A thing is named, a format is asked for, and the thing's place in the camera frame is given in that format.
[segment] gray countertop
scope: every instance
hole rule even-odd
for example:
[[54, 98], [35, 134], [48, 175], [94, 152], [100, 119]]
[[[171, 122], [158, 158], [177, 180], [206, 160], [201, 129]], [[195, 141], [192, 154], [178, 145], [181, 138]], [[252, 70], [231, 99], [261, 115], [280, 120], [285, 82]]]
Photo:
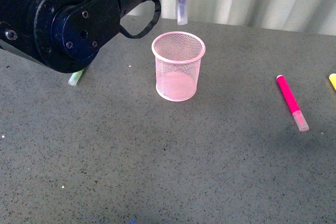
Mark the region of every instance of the gray countertop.
[[[181, 103], [155, 89], [151, 43], [172, 30], [207, 48], [197, 93]], [[76, 87], [1, 50], [0, 223], [336, 223], [335, 45], [162, 19], [143, 39], [113, 38]]]

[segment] marker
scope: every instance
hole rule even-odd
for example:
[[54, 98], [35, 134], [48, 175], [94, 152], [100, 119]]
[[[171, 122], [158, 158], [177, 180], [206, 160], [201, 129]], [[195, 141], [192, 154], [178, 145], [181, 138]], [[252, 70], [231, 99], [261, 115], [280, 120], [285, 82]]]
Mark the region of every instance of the marker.
[[178, 25], [188, 23], [187, 0], [176, 0], [176, 16]]
[[329, 75], [329, 80], [336, 90], [336, 73], [332, 73], [331, 75]]
[[290, 87], [285, 79], [284, 76], [278, 76], [277, 77], [277, 82], [280, 86], [280, 89], [283, 93], [283, 96], [285, 97], [285, 100], [288, 104], [288, 107], [290, 109], [290, 112], [292, 113], [295, 122], [297, 124], [297, 126], [299, 127], [300, 131], [307, 131], [309, 130], [309, 126], [306, 122], [306, 119], [303, 117], [303, 114], [300, 110], [300, 107], [298, 105], [298, 103], [295, 100], [295, 97], [292, 93], [292, 91], [290, 90]]
[[84, 69], [73, 73], [72, 76], [70, 77], [69, 81], [68, 81], [69, 85], [76, 86], [79, 78], [82, 76], [83, 71], [84, 71]]

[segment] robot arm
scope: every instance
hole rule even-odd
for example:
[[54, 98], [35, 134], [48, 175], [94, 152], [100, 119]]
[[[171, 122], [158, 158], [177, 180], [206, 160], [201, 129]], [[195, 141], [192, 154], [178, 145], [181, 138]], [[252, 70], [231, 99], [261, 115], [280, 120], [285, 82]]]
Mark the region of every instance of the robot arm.
[[[0, 48], [59, 72], [76, 72], [120, 31], [126, 35], [120, 19], [145, 1], [0, 0]], [[160, 2], [152, 1], [156, 14], [138, 37], [159, 18]]]

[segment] black cable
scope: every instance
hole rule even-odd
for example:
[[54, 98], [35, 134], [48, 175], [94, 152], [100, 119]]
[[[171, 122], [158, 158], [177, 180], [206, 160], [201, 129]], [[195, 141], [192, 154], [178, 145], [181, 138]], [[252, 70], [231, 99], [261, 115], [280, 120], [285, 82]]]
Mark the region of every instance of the black cable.
[[161, 14], [161, 3], [160, 3], [160, 0], [151, 0], [151, 1], [153, 1], [154, 4], [155, 4], [154, 16], [152, 18], [152, 21], [150, 21], [148, 23], [148, 25], [145, 27], [145, 29], [142, 30], [142, 32], [140, 32], [137, 35], [131, 35], [122, 25], [120, 25], [120, 32], [123, 35], [125, 35], [127, 38], [130, 38], [130, 39], [140, 39], [140, 38], [144, 37], [145, 35], [147, 35], [153, 29], [153, 27], [159, 21], [160, 14]]

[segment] yellow marker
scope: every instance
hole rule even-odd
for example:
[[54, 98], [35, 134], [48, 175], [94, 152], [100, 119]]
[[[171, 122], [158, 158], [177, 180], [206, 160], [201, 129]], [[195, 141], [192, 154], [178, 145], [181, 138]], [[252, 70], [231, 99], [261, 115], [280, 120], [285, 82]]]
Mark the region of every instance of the yellow marker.
[[336, 73], [332, 73], [329, 76], [329, 80], [331, 81], [332, 85], [334, 86], [334, 88], [336, 90]]

